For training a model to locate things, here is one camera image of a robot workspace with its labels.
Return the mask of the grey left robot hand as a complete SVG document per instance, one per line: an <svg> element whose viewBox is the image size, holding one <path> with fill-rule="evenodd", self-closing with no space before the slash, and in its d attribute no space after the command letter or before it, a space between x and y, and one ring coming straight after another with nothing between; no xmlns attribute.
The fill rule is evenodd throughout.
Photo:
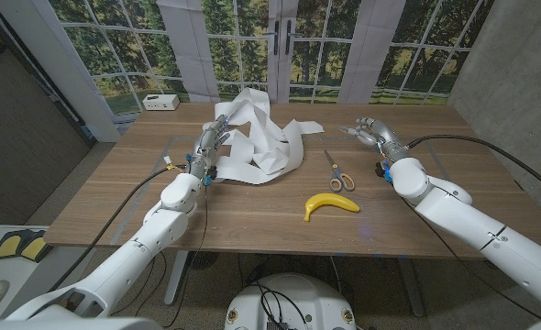
<svg viewBox="0 0 541 330"><path fill-rule="evenodd" d="M228 117L220 115L215 121L204 126L203 133L196 139L193 155L188 160L186 172L204 182L208 172L215 166L216 153L230 137L227 132Z"/></svg>

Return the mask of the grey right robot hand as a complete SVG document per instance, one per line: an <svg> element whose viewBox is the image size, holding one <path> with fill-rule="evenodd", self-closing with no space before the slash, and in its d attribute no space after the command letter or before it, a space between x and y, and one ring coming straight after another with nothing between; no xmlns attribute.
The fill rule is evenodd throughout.
<svg viewBox="0 0 541 330"><path fill-rule="evenodd" d="M355 127L341 126L339 129L361 143L375 147L387 160L395 162L410 157L408 148L401 143L394 131L380 120L361 117L356 120L356 123Z"/></svg>

